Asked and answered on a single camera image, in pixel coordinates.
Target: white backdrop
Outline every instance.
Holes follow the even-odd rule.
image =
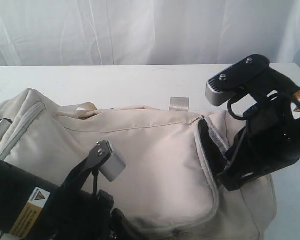
[[[0,66],[300,66],[300,0],[0,0]]]

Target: bolt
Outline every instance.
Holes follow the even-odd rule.
[[[226,75],[225,74],[221,74],[220,77],[219,77],[219,80],[220,81],[226,81]]]
[[[252,58],[248,57],[245,61],[246,64],[252,64]]]

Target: white tabletop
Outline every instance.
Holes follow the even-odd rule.
[[[26,88],[37,89],[61,106],[93,102],[99,109],[147,105],[169,109],[170,97],[190,98],[190,111],[219,111],[205,97],[208,79],[227,68],[214,65],[17,66],[0,67],[0,103]],[[300,86],[294,63],[271,64]],[[242,113],[251,98],[234,105]],[[300,239],[300,161],[273,174],[278,214],[266,239]]]

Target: beige bag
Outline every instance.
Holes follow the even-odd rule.
[[[0,143],[1,159],[57,185],[97,141],[109,140],[127,167],[114,182],[100,175],[98,188],[113,195],[115,207],[152,239],[258,240],[276,215],[270,175],[232,192],[215,183],[200,125],[206,121],[225,153],[244,124],[225,111],[60,107],[27,89],[0,105],[2,118],[13,123]],[[92,180],[85,191],[92,190]]]

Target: white fabric background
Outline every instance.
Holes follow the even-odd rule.
[[[300,66],[300,0],[0,0],[0,66]]]

